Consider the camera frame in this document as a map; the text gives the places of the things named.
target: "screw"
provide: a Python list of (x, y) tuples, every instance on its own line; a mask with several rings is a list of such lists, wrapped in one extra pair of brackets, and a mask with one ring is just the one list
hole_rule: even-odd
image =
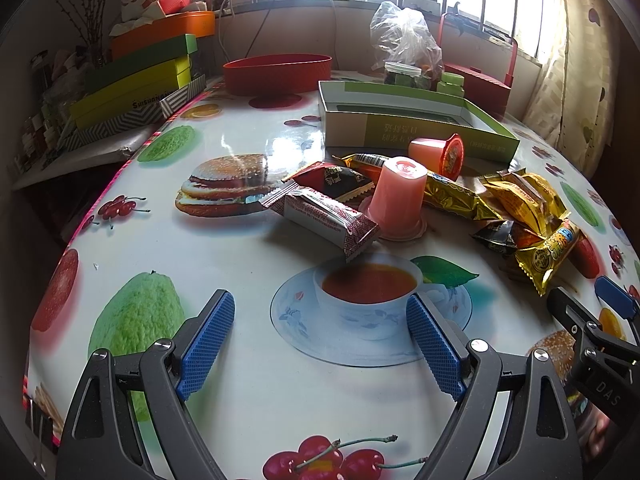
[(482, 341), (482, 339), (474, 339), (471, 342), (471, 348), (473, 348), (476, 352), (486, 352), (489, 349), (489, 345), (486, 341)]
[(107, 349), (106, 348), (98, 348), (94, 353), (91, 354), (91, 359), (94, 361), (102, 361), (107, 357)]
[(156, 341), (154, 343), (154, 347), (156, 348), (156, 350), (167, 350), (167, 349), (171, 348), (171, 340), (170, 339), (158, 339), (158, 341)]
[(533, 357), (535, 357), (538, 361), (546, 361), (549, 359), (549, 354), (546, 353), (542, 348), (536, 348), (533, 351)]

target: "yellow box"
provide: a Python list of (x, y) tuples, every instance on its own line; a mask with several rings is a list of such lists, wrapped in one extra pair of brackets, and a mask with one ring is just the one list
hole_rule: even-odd
[(160, 63), (116, 81), (70, 106), (79, 130), (163, 99), (191, 81), (189, 56)]

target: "hamburger print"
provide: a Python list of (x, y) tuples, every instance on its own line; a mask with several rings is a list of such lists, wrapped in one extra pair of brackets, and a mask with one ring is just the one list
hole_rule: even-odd
[(255, 213), (274, 185), (268, 182), (263, 154), (225, 155), (203, 162), (182, 184), (175, 206), (192, 216), (219, 217)]

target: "orange box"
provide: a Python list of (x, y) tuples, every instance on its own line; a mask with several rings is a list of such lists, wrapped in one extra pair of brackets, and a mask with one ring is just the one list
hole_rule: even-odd
[(215, 14), (210, 10), (183, 12), (148, 25), (134, 28), (111, 40), (111, 55), (119, 59), (159, 41), (182, 34), (193, 34), (196, 38), (211, 36), (215, 31)]

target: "tea cup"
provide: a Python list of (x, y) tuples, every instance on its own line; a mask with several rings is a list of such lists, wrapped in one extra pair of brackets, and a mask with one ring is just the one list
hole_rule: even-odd
[(404, 290), (397, 298), (381, 303), (350, 303), (327, 293), (322, 284), (336, 270), (347, 266), (343, 258), (328, 261), (314, 272), (316, 298), (325, 313), (327, 329), (344, 329), (349, 336), (365, 340), (380, 340), (394, 336), (406, 326), (406, 301), (422, 283), (422, 271), (411, 261), (385, 253), (365, 253), (348, 265), (383, 264), (408, 273), (414, 280), (411, 290)]

